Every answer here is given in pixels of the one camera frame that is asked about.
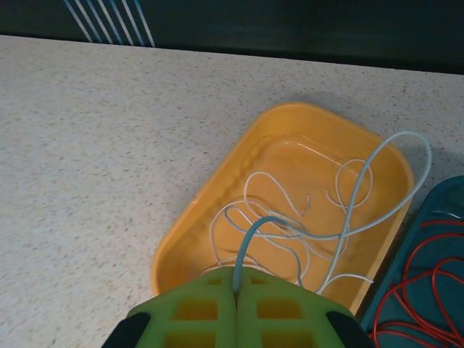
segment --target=light blue cable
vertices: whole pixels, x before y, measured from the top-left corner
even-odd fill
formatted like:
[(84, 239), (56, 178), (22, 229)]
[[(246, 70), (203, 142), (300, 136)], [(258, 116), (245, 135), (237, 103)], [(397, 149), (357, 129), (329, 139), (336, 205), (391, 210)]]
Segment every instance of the light blue cable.
[(233, 269), (233, 277), (232, 277), (232, 289), (233, 292), (238, 293), (240, 289), (240, 280), (241, 280), (241, 269), (244, 265), (245, 254), (247, 253), (247, 249), (249, 246), (249, 242), (252, 240), (253, 235), (258, 231), (265, 223), (280, 223), (286, 227), (290, 227), (291, 224), (287, 223), (285, 220), (279, 219), (275, 216), (265, 216), (261, 217), (259, 220), (255, 221), (252, 227), (246, 232), (244, 240), (240, 245), (239, 252), (237, 254), (237, 260), (235, 263), (235, 268)]
[[(242, 216), (245, 218), (245, 220), (250, 224), (252, 225), (253, 222), (251, 220), (248, 219), (248, 217), (244, 214), (243, 210), (240, 209), (239, 207), (236, 207), (236, 206), (229, 206), (229, 207), (226, 207), (224, 209), (224, 215), (225, 215), (225, 218), (228, 220), (228, 222), (234, 226), (238, 231), (241, 231), (242, 233), (246, 233), (248, 230), (244, 230), (243, 228), (240, 228), (237, 226), (237, 224), (235, 224), (232, 219), (228, 216), (228, 210), (230, 209), (235, 209), (235, 210), (238, 210)], [(305, 227), (299, 223), (298, 221), (295, 221), (296, 224), (300, 224), (302, 226), (302, 228), (305, 230)], [(283, 249), (287, 252), (290, 252), (294, 258), (295, 258), (295, 261), (297, 263), (297, 283), (299, 286), (301, 287), (304, 287), (303, 286), (303, 280), (302, 280), (302, 276), (304, 274), (306, 274), (309, 266), (310, 266), (310, 261), (311, 261), (311, 251), (314, 251), (310, 245), (304, 241), (302, 239), (302, 236), (299, 235), (299, 234), (296, 234), (296, 235), (287, 235), (287, 234), (275, 234), (275, 233), (262, 233), (259, 229), (256, 231), (256, 234), (255, 235), (259, 235), (260, 237), (264, 237), (265, 240), (267, 240), (269, 243), (271, 243), (272, 245), (274, 245), (275, 247), (278, 247), (280, 249)], [(283, 244), (280, 244), (274, 240), (272, 240), (273, 238), (275, 239), (298, 239), (299, 241), (301, 241), (303, 244), (304, 244), (304, 248), (306, 249), (306, 255), (307, 255), (307, 261), (306, 261), (306, 265), (304, 267), (304, 270), (302, 271), (302, 264), (301, 264), (301, 260), (299, 259), (299, 256), (298, 254), (290, 247), (288, 246), (285, 246)]]
[[(423, 170), (422, 176), (419, 178), (418, 182), (414, 186), (414, 188), (395, 206), (393, 207), (390, 211), (388, 211), (385, 215), (381, 216), (380, 218), (372, 221), (371, 223), (364, 225), (359, 228), (354, 228), (350, 231), (348, 231), (349, 228), (349, 219), (351, 218), (352, 210), (355, 205), (355, 199), (357, 196), (357, 192), (360, 188), (361, 182), (363, 180), (365, 172), (368, 170), (368, 167), (370, 163), (373, 161), (373, 159), (376, 157), (376, 155), (393, 139), (399, 137), (399, 136), (415, 136), (419, 138), (424, 144), (425, 144), (425, 150), (426, 150), (426, 166)], [(233, 271), (233, 280), (232, 280), (232, 287), (235, 292), (238, 292), (240, 289), (240, 277), (241, 277), (241, 268), (243, 266), (245, 254), (247, 252), (248, 245), (253, 237), (253, 235), (257, 232), (257, 229), (263, 225), (264, 223), (268, 222), (274, 222), (274, 223), (280, 223), (286, 227), (289, 227), (293, 231), (296, 231), (297, 233), (301, 233), (302, 235), (312, 238), (312, 239), (319, 239), (319, 240), (330, 240), (330, 239), (339, 239), (339, 242), (336, 247), (335, 254), (333, 256), (332, 262), (329, 266), (329, 269), (326, 273), (326, 276), (320, 286), (320, 288), (316, 291), (316, 293), (320, 294), (324, 290), (324, 288), (328, 285), (328, 283), (331, 281), (331, 276), (332, 273), (335, 269), (336, 263), (338, 261), (338, 258), (340, 256), (341, 248), (343, 245), (343, 240), (346, 236), (351, 236), (353, 234), (359, 233), (361, 231), (365, 231), (375, 225), (378, 225), (379, 223), (385, 221), (386, 219), (390, 218), (395, 212), (397, 212), (404, 204), (406, 204), (414, 194), (419, 190), (419, 188), (424, 184), (428, 172), (430, 171), (431, 168), (431, 162), (432, 162), (432, 153), (431, 153), (431, 146), (430, 143), (427, 141), (426, 137), (418, 132), (411, 131), (411, 130), (403, 130), (398, 133), (393, 134), (392, 136), (388, 137), (385, 139), (373, 152), (370, 154), (369, 158), (366, 159), (363, 167), (361, 168), (360, 174), (357, 177), (355, 186), (352, 191), (352, 195), (349, 199), (349, 204), (347, 206), (347, 211), (344, 219), (343, 226), (341, 228), (341, 233), (340, 234), (334, 234), (331, 236), (316, 236), (312, 235), (306, 231), (301, 231), (298, 228), (295, 228), (292, 224), (288, 223), (285, 220), (282, 220), (278, 217), (275, 216), (265, 216), (261, 217), (258, 221), (253, 223), (253, 225), (250, 227), (250, 229), (246, 232), (244, 240), (242, 241), (242, 244), (239, 249), (239, 253), (237, 254), (237, 260), (236, 260), (236, 266)]]
[[(361, 186), (361, 182), (363, 181), (363, 177), (365, 172), (368, 170), (368, 167), (370, 163), (373, 161), (373, 159), (376, 157), (376, 155), (393, 139), (398, 138), (399, 136), (415, 136), (419, 138), (425, 145), (425, 150), (426, 150), (426, 166), (423, 170), (422, 176), (419, 178), (418, 182), (414, 186), (414, 188), (406, 195), (405, 198), (403, 198), (395, 207), (393, 207), (389, 212), (387, 212), (385, 215), (381, 216), (380, 218), (374, 220), (371, 223), (368, 223), (367, 225), (364, 225), (360, 228), (354, 228), (350, 231), (348, 231), (349, 228), (349, 219), (351, 218), (351, 214), (353, 212), (353, 207), (355, 206), (355, 200), (357, 196), (357, 192)], [(395, 133), (391, 136), (389, 136), (387, 139), (382, 141), (382, 143), (375, 149), (372, 154), (366, 159), (364, 162), (364, 165), (361, 168), (360, 174), (357, 177), (357, 180), (355, 182), (355, 186), (353, 187), (353, 191), (351, 193), (351, 197), (349, 198), (349, 203), (347, 206), (347, 212), (345, 215), (345, 219), (343, 222), (343, 226), (341, 227), (341, 233), (338, 236), (339, 242), (336, 246), (335, 253), (333, 254), (333, 259), (332, 262), (327, 270), (326, 276), (324, 277), (324, 280), (322, 284), (320, 285), (319, 289), (316, 291), (316, 294), (321, 294), (322, 291), (326, 288), (328, 283), (331, 280), (332, 273), (334, 272), (336, 263), (338, 261), (338, 258), (340, 256), (340, 251), (341, 251), (341, 246), (343, 244), (343, 239), (346, 236), (350, 236), (355, 233), (359, 233), (361, 231), (365, 231), (368, 228), (371, 228), (375, 225), (378, 225), (379, 223), (385, 221), (389, 217), (391, 217), (395, 212), (397, 212), (403, 205), (405, 205), (412, 197), (415, 195), (415, 193), (419, 190), (419, 188), (423, 185), (423, 183), (427, 179), (428, 172), (430, 171), (430, 168), (432, 166), (432, 150), (430, 143), (427, 141), (427, 138), (415, 131), (411, 130), (402, 130), (398, 133)]]

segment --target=speckled countertop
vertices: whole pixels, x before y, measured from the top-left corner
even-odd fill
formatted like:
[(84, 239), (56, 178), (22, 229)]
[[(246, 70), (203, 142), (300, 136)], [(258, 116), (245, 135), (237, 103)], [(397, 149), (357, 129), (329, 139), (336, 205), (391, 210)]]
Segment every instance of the speckled countertop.
[(426, 132), (420, 201), (464, 173), (463, 94), (464, 76), (0, 36), (0, 346), (100, 347), (264, 109), (300, 100), (382, 136)]

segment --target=green robot gripper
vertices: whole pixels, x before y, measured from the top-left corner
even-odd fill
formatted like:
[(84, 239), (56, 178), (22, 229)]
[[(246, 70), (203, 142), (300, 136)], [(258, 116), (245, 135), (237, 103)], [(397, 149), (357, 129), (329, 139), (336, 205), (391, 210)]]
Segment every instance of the green robot gripper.
[(133, 308), (102, 348), (371, 348), (351, 312), (253, 268), (238, 296), (233, 268), (209, 272)]

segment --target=black rubber pad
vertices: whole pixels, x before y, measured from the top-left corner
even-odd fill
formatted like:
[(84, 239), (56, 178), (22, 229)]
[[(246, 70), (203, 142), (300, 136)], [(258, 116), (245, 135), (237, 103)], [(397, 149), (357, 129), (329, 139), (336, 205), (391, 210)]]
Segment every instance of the black rubber pad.
[(327, 318), (345, 348), (375, 348), (374, 343), (354, 318), (334, 311), (328, 312)]
[(136, 348), (149, 321), (150, 314), (144, 312), (124, 319), (117, 324), (101, 348)]

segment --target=white stripe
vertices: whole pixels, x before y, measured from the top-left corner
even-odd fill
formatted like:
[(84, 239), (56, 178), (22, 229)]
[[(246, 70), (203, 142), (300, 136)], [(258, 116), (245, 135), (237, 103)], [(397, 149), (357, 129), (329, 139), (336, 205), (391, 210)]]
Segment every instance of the white stripe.
[(85, 11), (85, 9), (82, 7), (82, 4), (80, 3), (79, 0), (74, 0), (74, 1), (75, 1), (75, 3), (78, 5), (79, 10), (82, 12), (82, 14), (83, 14), (84, 18), (86, 19), (88, 25), (90, 26), (90, 29), (92, 29), (92, 31), (94, 32), (94, 35), (96, 36), (96, 39), (99, 41), (99, 43), (102, 43), (102, 38), (101, 38), (100, 35), (97, 33), (94, 24), (92, 23), (92, 21), (91, 21), (90, 18), (88, 17), (88, 14), (87, 14), (87, 12)]
[(133, 20), (131, 9), (129, 9), (128, 3), (125, 2), (125, 0), (123, 0), (123, 6), (124, 6), (124, 9), (125, 9), (125, 12), (126, 12), (126, 13), (128, 14), (128, 16), (129, 16), (130, 23), (132, 23), (132, 26), (133, 26), (134, 30), (136, 31), (136, 35), (137, 35), (137, 37), (138, 37), (138, 40), (140, 41), (140, 44), (141, 44), (142, 46), (145, 46), (145, 45), (144, 45), (144, 40), (142, 40), (142, 37), (141, 37), (141, 35), (140, 35), (140, 32), (138, 31), (136, 21)]
[(108, 42), (110, 44), (113, 44), (113, 40), (109, 37), (108, 31), (103, 25), (102, 19), (100, 18), (98, 12), (95, 10), (94, 4), (92, 4), (91, 0), (87, 0), (87, 4), (90, 7), (90, 10), (92, 11), (92, 13), (94, 14), (96, 21), (99, 23), (100, 28), (103, 30), (103, 34), (107, 37)]
[(142, 19), (142, 23), (144, 24), (144, 28), (145, 28), (146, 34), (148, 35), (148, 39), (150, 40), (152, 47), (155, 47), (154, 41), (152, 38), (152, 33), (150, 33), (150, 28), (148, 28), (148, 24), (146, 24), (146, 20), (145, 20), (144, 13), (142, 12), (142, 8), (140, 7), (138, 0), (134, 0), (134, 2), (136, 3), (138, 14), (140, 15), (140, 18)]
[(111, 5), (113, 6), (113, 9), (114, 9), (114, 11), (115, 11), (115, 13), (116, 13), (116, 17), (117, 17), (118, 20), (119, 20), (119, 23), (120, 23), (121, 26), (123, 27), (124, 33), (125, 33), (125, 35), (127, 36), (130, 45), (133, 46), (132, 38), (131, 38), (131, 36), (129, 35), (129, 31), (128, 31), (127, 27), (125, 26), (124, 20), (123, 20), (123, 18), (121, 17), (121, 14), (119, 13), (119, 10), (118, 10), (117, 7), (116, 7), (115, 0), (111, 0)]
[(74, 17), (75, 21), (79, 25), (79, 28), (82, 30), (82, 32), (86, 36), (87, 41), (88, 42), (94, 42), (92, 40), (92, 38), (90, 37), (90, 35), (88, 34), (86, 28), (84, 27), (84, 24), (82, 24), (82, 22), (80, 21), (78, 15), (75, 13), (75, 11), (74, 11), (73, 7), (71, 6), (70, 2), (68, 0), (65, 0), (65, 4), (66, 4), (67, 8), (70, 10), (70, 12), (71, 12), (72, 16)]
[(109, 22), (109, 25), (111, 26), (111, 29), (113, 29), (113, 33), (115, 33), (116, 35), (116, 38), (117, 40), (119, 41), (119, 43), (122, 45), (123, 44), (123, 40), (121, 39), (117, 29), (116, 29), (116, 26), (115, 26), (115, 23), (113, 22), (113, 19), (111, 18), (111, 16), (109, 15), (109, 12), (107, 10), (107, 7), (103, 4), (102, 0), (97, 0), (99, 2), (99, 5), (101, 7), (101, 10), (103, 11), (104, 13), (104, 16), (107, 18), (108, 22)]

